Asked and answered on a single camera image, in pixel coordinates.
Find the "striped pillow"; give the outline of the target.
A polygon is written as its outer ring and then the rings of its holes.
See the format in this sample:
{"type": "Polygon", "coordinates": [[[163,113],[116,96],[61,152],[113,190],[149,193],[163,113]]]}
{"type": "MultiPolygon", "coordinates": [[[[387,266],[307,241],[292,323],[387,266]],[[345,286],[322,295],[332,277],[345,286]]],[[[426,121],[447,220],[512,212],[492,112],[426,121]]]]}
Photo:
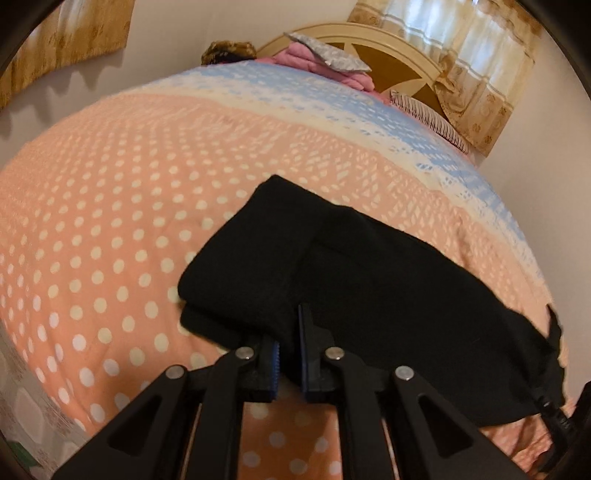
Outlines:
{"type": "Polygon", "coordinates": [[[465,154],[469,153],[469,146],[460,133],[433,108],[396,90],[390,92],[390,102],[401,111],[406,112],[423,125],[430,128],[433,132],[454,145],[458,150],[465,154]]]}

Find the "peach polka dot bedspread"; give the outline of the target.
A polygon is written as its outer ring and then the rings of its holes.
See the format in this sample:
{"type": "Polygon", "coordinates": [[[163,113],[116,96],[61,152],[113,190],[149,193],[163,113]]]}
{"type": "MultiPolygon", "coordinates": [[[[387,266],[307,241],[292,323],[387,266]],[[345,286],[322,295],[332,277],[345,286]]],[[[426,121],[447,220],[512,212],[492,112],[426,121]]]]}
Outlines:
{"type": "Polygon", "coordinates": [[[552,297],[517,222],[467,157],[369,94],[259,62],[101,100],[1,172],[1,431],[49,478],[166,367],[221,346],[176,285],[273,175],[439,249],[540,331],[552,297]]]}

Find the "brown stuffed bundle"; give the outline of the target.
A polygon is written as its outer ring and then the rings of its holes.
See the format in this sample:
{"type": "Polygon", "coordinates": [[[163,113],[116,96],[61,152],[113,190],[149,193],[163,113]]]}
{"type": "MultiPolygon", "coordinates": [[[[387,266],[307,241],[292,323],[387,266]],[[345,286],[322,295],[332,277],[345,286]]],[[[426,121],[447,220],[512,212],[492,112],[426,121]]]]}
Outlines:
{"type": "Polygon", "coordinates": [[[201,55],[201,65],[231,64],[256,60],[256,48],[249,42],[215,41],[201,55]]]}

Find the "pink folded blanket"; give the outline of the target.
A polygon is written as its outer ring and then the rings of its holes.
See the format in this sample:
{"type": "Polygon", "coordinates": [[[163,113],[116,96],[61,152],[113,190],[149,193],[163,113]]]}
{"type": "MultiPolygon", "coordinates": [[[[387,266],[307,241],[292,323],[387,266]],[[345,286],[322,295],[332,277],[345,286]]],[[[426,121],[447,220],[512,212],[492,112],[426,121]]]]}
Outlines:
{"type": "Polygon", "coordinates": [[[256,62],[280,65],[301,70],[315,75],[328,78],[332,81],[337,81],[342,85],[346,85],[353,90],[365,92],[373,98],[381,101],[385,105],[389,105],[391,100],[388,96],[379,93],[375,89],[372,78],[367,73],[363,72],[338,72],[329,67],[325,62],[312,53],[304,44],[291,42],[286,49],[281,50],[276,55],[270,57],[259,57],[256,62]]]}

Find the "grey patterned pillow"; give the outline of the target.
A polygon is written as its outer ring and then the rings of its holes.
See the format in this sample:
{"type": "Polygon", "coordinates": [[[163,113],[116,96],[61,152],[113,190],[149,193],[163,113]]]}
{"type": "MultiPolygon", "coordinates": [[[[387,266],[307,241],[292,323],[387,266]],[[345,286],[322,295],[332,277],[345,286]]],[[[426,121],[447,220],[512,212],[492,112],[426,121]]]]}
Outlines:
{"type": "Polygon", "coordinates": [[[335,48],[317,38],[304,35],[300,32],[284,32],[291,41],[300,43],[311,50],[311,53],[317,56],[332,70],[341,73],[368,73],[372,68],[356,55],[349,54],[345,50],[335,48]]]}

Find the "black pants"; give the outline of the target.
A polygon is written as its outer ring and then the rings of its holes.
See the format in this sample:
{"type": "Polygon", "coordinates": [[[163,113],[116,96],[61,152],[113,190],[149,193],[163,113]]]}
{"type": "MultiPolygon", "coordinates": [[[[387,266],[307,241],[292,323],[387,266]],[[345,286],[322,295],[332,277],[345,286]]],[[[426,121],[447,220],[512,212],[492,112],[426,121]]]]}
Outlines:
{"type": "Polygon", "coordinates": [[[182,273],[181,325],[235,349],[298,342],[297,309],[367,365],[418,371],[480,427],[565,404],[561,330],[508,308],[428,243],[280,176],[252,197],[182,273]]]}

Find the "beige floral curtain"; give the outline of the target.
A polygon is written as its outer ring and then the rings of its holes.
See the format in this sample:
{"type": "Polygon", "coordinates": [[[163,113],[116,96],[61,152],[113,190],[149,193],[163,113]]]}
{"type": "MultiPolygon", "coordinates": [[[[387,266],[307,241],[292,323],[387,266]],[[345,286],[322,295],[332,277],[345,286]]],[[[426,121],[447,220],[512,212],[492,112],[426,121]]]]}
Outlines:
{"type": "Polygon", "coordinates": [[[359,1],[349,22],[388,31],[438,65],[434,91],[452,126],[488,156],[522,97],[542,25],[516,1],[359,1]]]}

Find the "cream wooden headboard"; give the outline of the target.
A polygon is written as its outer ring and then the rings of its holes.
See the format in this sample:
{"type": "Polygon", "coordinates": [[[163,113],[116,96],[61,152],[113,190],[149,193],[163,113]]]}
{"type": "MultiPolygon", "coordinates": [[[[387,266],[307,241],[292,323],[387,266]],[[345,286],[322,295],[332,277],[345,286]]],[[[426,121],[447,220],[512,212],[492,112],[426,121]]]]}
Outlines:
{"type": "MultiPolygon", "coordinates": [[[[367,74],[379,93],[390,98],[391,90],[396,90],[448,118],[435,91],[439,65],[401,37],[356,23],[322,23],[288,32],[303,33],[356,55],[372,68],[367,74]]],[[[280,35],[259,48],[257,58],[276,55],[291,42],[280,35]]]]}

